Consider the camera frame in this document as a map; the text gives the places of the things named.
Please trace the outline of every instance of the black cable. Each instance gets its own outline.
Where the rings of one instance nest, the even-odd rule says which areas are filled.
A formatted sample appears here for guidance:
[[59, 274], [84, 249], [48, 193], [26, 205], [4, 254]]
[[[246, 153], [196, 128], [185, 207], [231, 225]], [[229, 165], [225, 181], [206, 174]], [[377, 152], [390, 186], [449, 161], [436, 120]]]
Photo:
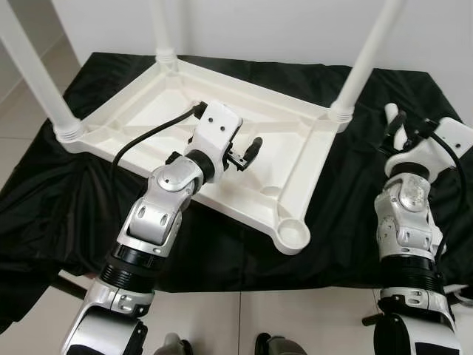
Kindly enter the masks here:
[[453, 222], [455, 218], [461, 213], [463, 204], [466, 202], [466, 176], [461, 166], [460, 159], [455, 154], [453, 149], [450, 148], [450, 146], [447, 143], [445, 143], [445, 141], [443, 141], [443, 139], [440, 138], [438, 135], [436, 135], [434, 132], [430, 136], [442, 148], [444, 148], [447, 153], [449, 153], [450, 157], [455, 162], [455, 167], [457, 168], [458, 176], [460, 177], [460, 199], [458, 200], [457, 210], [455, 211], [453, 218], [450, 220], [449, 225], [445, 228], [445, 231], [443, 232], [442, 240], [440, 242], [440, 245], [438, 246], [437, 252], [435, 253], [435, 262], [439, 264], [440, 258], [442, 256], [442, 250], [443, 250], [443, 247], [446, 245], [446, 241], [449, 236], [450, 229], [453, 226]]
[[115, 182], [115, 175], [117, 174], [117, 169], [118, 169], [118, 162], [120, 159], [125, 155], [126, 152], [128, 152], [131, 148], [139, 144], [140, 142], [144, 141], [147, 138], [150, 138], [151, 136], [163, 131], [166, 128], [169, 128], [170, 126], [173, 126], [175, 124], [178, 124], [181, 121], [184, 121], [186, 118], [190, 117], [192, 114], [195, 112], [201, 112], [202, 107], [205, 105], [205, 103], [201, 102], [199, 105], [193, 106], [189, 111], [183, 113], [181, 116], [175, 118], [174, 120], [170, 120], [168, 122], [165, 122], [164, 124], [161, 124], [160, 126], [153, 128], [152, 130], [143, 133], [141, 136], [135, 138], [133, 141], [127, 143], [120, 151], [116, 154], [115, 158], [112, 161], [112, 166], [110, 167], [110, 185], [112, 187], [112, 198], [113, 198], [113, 203], [115, 204], [116, 208], [116, 213], [118, 220], [120, 224], [123, 222], [122, 217], [121, 217], [121, 211], [120, 211], [120, 206], [118, 204], [118, 196], [117, 196], [117, 187], [116, 187], [116, 182]]

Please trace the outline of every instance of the tile floor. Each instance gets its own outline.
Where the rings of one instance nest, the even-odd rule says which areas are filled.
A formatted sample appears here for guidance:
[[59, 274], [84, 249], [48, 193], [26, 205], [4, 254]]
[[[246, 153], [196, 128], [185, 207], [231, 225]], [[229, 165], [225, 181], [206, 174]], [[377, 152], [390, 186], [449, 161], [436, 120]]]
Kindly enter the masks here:
[[[45, 64], [60, 91], [79, 71], [67, 41], [46, 56]], [[45, 119], [25, 88], [0, 117], [0, 188], [26, 152]], [[85, 277], [64, 276], [87, 287]], [[361, 318], [377, 310], [377, 291], [325, 288], [304, 291], [198, 294], [158, 293], [146, 318], [149, 334], [144, 354], [153, 354], [169, 331], [194, 344], [196, 355], [252, 355], [258, 333], [283, 334], [309, 354], [374, 354], [373, 327]], [[0, 354], [58, 354], [81, 302], [49, 288], [32, 311], [0, 336]], [[473, 354], [473, 310], [454, 307], [459, 337]]]

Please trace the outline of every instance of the black cloth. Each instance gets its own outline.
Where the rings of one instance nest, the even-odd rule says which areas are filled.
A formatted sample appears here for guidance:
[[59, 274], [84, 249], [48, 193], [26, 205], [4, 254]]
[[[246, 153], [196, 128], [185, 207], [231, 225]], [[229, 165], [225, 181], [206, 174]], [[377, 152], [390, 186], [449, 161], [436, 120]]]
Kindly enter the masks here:
[[[344, 66], [256, 63], [185, 56], [184, 60], [328, 107], [350, 71]], [[65, 93], [84, 118], [153, 63], [151, 56], [94, 53]], [[165, 291], [236, 291], [380, 285], [373, 208], [386, 177], [377, 148], [384, 105], [397, 103], [410, 118], [459, 119], [425, 72], [374, 70], [347, 130], [336, 136], [307, 210], [309, 245], [295, 256], [279, 253], [271, 239], [198, 203], [157, 278]], [[462, 158], [473, 195], [473, 153]], [[47, 121], [0, 194], [0, 319], [19, 320], [63, 268], [99, 272], [117, 237], [108, 179], [110, 163], [88, 153], [70, 154]], [[126, 215], [145, 179], [120, 169], [118, 199]], [[445, 171], [432, 186], [431, 206], [444, 228], [454, 217], [459, 183]], [[451, 230], [442, 263], [447, 283], [473, 280], [473, 222], [468, 205]], [[37, 275], [35, 283], [31, 278]], [[5, 307], [21, 287], [29, 302]]]

